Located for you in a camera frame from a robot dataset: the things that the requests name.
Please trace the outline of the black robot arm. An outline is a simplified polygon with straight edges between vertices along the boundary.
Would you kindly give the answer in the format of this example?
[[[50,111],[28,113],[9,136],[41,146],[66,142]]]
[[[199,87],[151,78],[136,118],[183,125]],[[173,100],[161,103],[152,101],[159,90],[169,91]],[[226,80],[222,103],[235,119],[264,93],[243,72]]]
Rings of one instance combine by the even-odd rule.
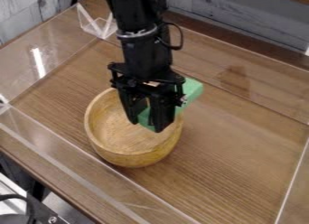
[[[169,40],[171,23],[163,16],[167,0],[107,0],[107,3],[124,58],[108,64],[111,84],[128,121],[137,124],[139,114],[148,110],[148,125],[159,133],[175,120],[186,82],[171,69],[172,52],[183,45],[173,45]]]

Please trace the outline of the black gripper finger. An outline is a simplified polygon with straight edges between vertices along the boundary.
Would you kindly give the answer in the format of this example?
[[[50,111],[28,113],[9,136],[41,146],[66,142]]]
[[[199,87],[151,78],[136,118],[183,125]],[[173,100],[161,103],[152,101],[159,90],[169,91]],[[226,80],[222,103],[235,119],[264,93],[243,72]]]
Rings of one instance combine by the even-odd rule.
[[[160,133],[175,120],[175,94],[153,94],[149,97],[149,125]]]
[[[139,114],[147,108],[145,96],[129,89],[120,89],[117,94],[128,121],[136,125],[139,123]]]

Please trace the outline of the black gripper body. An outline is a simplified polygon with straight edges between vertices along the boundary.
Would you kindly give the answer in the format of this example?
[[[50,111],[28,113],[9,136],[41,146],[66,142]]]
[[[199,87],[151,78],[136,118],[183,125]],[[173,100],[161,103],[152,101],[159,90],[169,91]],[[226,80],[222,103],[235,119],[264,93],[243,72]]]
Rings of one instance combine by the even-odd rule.
[[[184,78],[171,69],[172,51],[182,48],[169,41],[167,25],[151,25],[139,30],[116,31],[123,62],[108,64],[112,87],[117,90],[124,107],[135,107],[147,98],[179,107],[183,102]]]

